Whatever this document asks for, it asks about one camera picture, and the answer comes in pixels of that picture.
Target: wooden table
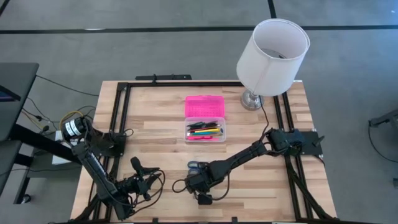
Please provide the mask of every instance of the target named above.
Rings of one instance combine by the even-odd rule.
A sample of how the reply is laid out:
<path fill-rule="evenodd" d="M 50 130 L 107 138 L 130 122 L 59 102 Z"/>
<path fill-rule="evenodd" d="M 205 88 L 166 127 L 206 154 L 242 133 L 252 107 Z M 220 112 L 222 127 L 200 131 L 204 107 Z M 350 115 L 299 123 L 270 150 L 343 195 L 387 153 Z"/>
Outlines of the wooden table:
<path fill-rule="evenodd" d="M 101 87 L 94 127 L 108 131 L 118 81 L 105 81 Z M 160 200 L 151 208 L 130 217 L 130 222 L 230 222 L 293 221 L 285 162 L 282 156 L 262 156 L 238 167 L 231 173 L 229 194 L 213 205 L 198 205 L 187 191 L 172 192 L 172 184 L 187 175 L 187 162 L 226 159 L 258 140 L 266 122 L 262 110 L 248 111 L 240 104 L 243 87 L 135 87 L 131 90 L 126 129 L 132 128 L 125 154 L 119 164 L 118 179 L 133 175 L 130 158 L 137 156 L 144 167 L 160 167 L 166 181 Z M 313 129 L 313 122 L 302 82 L 295 82 L 287 92 L 294 125 L 302 131 Z M 227 140 L 222 144 L 186 144 L 184 134 L 184 101 L 188 95 L 222 95 L 225 98 Z M 284 121 L 284 106 L 280 97 Z M 278 128 L 272 97 L 265 98 L 269 128 Z M 309 191 L 327 213 L 336 216 L 323 164 L 313 156 L 302 156 Z M 82 169 L 71 218 L 87 206 L 92 179 Z M 153 186 L 153 192 L 160 184 Z M 219 197 L 226 181 L 211 190 Z M 305 210 L 298 190 L 302 216 Z M 116 214 L 111 221 L 118 222 Z"/>

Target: table lamp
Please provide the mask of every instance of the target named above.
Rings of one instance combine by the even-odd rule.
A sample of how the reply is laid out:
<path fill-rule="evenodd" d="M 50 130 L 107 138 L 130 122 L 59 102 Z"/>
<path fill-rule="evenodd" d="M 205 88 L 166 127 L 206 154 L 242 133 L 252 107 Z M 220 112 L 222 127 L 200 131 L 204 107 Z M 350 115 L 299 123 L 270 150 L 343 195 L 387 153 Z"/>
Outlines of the table lamp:
<path fill-rule="evenodd" d="M 285 19 L 260 22 L 236 66 L 247 89 L 241 98 L 243 107 L 257 110 L 264 102 L 260 97 L 288 90 L 309 47 L 308 35 L 297 24 Z"/>

